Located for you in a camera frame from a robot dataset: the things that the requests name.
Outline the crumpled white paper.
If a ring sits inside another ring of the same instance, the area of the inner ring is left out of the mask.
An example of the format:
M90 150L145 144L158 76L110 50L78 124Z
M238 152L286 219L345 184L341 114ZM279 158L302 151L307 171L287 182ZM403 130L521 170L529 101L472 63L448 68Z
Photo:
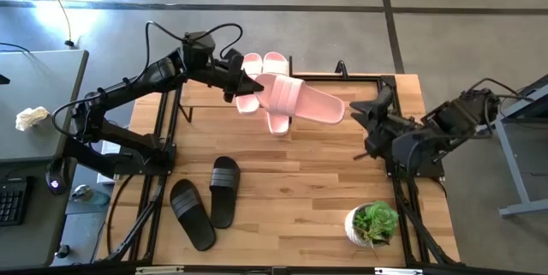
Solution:
M43 106L37 108L26 108L19 112L15 117L15 128L19 131L25 131L28 128L45 120L50 112Z

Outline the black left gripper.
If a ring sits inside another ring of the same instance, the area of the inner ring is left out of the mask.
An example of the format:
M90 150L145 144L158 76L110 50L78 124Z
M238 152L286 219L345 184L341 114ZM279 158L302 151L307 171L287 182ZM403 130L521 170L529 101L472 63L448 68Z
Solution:
M231 103L234 97L253 95L264 90L263 85L241 70L243 60L244 56L234 48L230 48L226 55L221 57L221 67L228 72L228 82L223 89L223 100L227 103Z

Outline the grey desk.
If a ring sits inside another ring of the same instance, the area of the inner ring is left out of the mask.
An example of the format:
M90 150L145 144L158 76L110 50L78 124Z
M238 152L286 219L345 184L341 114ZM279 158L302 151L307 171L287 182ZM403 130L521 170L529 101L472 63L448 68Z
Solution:
M54 260L63 233L66 194L53 195L45 180L49 164L62 155L63 130L70 118L58 107L77 99L86 69L85 50L0 53L0 178L22 177L30 189L21 224L0 226L0 270L48 266ZM20 131L18 113L44 107L57 113Z

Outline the green plant in patterned pot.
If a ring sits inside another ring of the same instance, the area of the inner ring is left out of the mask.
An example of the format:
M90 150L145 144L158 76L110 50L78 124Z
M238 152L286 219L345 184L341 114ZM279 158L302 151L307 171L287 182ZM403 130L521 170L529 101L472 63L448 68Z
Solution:
M398 213L388 203L378 200L352 209L344 220L344 229L354 245L376 248L390 244L398 223Z

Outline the grey computer mouse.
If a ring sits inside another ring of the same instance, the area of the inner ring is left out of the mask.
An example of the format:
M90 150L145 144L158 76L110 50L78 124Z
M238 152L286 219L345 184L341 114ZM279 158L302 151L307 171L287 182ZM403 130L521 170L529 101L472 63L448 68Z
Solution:
M86 184L79 185L70 195L70 200L77 203L90 203L93 197L93 188Z

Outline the wooden shelf with black legs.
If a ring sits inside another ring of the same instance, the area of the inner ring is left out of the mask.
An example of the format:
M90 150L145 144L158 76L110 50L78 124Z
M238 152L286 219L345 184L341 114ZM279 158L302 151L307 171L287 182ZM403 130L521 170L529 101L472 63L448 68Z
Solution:
M177 100L177 112L181 118L180 126L196 127L202 123L227 123L266 127L266 112L259 108L252 115L241 114L236 109L235 99L231 103L223 100L223 92L215 87L207 87L197 81L188 81L182 86Z

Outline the black rubber slide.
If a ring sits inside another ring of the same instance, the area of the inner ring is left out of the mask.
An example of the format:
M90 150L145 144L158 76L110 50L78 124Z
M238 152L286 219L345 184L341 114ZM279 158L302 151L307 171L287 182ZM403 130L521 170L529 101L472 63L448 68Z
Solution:
M181 179L174 184L170 191L170 206L196 250L206 251L215 244L215 230L200 193L190 180Z
M230 157L218 157L211 173L211 223L218 229L232 225L240 185L241 169Z

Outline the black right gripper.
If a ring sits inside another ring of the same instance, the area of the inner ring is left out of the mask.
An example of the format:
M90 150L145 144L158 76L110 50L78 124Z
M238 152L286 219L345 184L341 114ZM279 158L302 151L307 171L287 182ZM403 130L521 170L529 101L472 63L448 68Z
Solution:
M376 101L354 101L349 105L366 115L366 152L354 156L353 160L390 157L392 141L411 129L410 119L399 117Z

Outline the black keyboard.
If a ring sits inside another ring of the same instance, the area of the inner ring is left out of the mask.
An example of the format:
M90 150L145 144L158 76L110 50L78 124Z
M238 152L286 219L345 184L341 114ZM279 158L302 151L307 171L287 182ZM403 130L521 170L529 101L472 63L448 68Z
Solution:
M22 224L29 193L27 177L0 178L0 227Z

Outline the grey metal side table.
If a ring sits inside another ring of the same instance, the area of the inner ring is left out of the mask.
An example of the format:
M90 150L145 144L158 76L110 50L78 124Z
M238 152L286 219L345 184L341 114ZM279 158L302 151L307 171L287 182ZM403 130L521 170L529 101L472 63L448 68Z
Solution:
M494 122L520 202L499 209L501 217L548 211L548 198L532 199L523 176L548 176L548 74L523 87Z

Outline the black puck with indicator light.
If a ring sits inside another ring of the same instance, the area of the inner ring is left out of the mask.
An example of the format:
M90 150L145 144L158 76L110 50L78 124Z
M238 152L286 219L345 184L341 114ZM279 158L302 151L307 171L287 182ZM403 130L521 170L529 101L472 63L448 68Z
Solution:
M71 189L76 164L73 157L61 157L47 165L45 181L53 195L65 194Z

